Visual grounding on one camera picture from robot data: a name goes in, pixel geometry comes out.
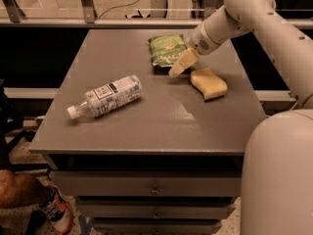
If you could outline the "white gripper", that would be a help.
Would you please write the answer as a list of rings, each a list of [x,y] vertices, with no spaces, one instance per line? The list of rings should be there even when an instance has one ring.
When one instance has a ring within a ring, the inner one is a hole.
[[[169,71],[169,76],[175,78],[184,70],[191,67],[200,55],[208,55],[216,50],[225,41],[225,35],[219,26],[213,23],[201,23],[190,34],[186,49],[174,63]]]

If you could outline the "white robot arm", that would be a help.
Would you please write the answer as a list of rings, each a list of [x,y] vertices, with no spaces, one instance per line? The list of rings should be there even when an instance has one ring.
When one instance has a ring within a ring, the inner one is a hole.
[[[275,0],[224,0],[190,34],[169,74],[252,33],[297,109],[272,115],[249,136],[241,183],[241,235],[313,235],[313,40],[276,11]]]

